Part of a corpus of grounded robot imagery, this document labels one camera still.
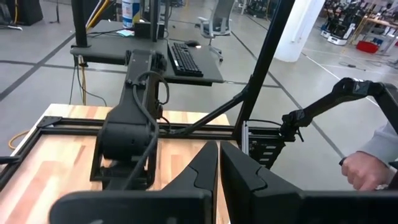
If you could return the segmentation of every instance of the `black keyboard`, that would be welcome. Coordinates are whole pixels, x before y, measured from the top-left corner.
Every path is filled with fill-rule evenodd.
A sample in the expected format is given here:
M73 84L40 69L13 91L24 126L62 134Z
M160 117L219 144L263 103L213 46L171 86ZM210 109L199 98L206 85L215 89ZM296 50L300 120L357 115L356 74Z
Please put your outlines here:
M186 44L173 43L168 49L175 75L187 77L203 77L199 66L193 60Z

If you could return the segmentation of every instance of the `gray floor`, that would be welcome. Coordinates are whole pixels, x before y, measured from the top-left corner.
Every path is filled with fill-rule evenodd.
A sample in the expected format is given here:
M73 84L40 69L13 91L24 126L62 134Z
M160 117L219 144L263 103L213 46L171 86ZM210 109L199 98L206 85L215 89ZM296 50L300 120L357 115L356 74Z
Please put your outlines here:
M191 0L187 7L173 9L170 38L196 39L205 44L206 40L192 23L197 22L198 16L209 16L212 7L212 0ZM23 32L0 30L3 43L0 45L0 155L10 153L8 140L29 129L49 104L69 102L73 73L72 56L68 53L73 42L72 12L70 6L61 5L61 24L49 24L48 21L55 19L55 5L42 2L42 8L44 21L25 27ZM256 64L269 22L237 12L232 19L233 34L213 42L223 50L220 71L227 83L212 87L171 84L167 110L210 112L244 87ZM369 63L369 60L386 61L388 58L329 44L320 37L319 25L320 22L312 30L297 63L273 61L252 118L279 122L282 114L305 107L329 93L343 77L398 85L397 70ZM341 66L339 62L353 63L366 72ZM89 66L102 71L88 72L87 89L105 98L109 106L116 105L124 80L122 72L126 68L94 63ZM77 87L72 103L81 104ZM101 100L90 96L88 103L102 105ZM230 123L234 123L238 111L239 107L226 113ZM340 174L341 156L357 150L372 136L374 129L385 122L372 99L341 105L302 129L305 142L288 144L272 170L303 189L351 189Z

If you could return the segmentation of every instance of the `office chair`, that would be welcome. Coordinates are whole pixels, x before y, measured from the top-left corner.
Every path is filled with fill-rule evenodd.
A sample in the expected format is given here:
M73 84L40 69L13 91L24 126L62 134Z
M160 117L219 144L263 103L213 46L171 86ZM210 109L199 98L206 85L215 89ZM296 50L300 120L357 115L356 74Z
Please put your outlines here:
M217 36L231 35L231 19L229 17L235 2L236 0L217 0L209 19L198 17L200 24L197 24L196 27L200 27L200 34L204 38L210 39L210 50L217 54L220 62L224 60L221 50L213 47L211 41Z

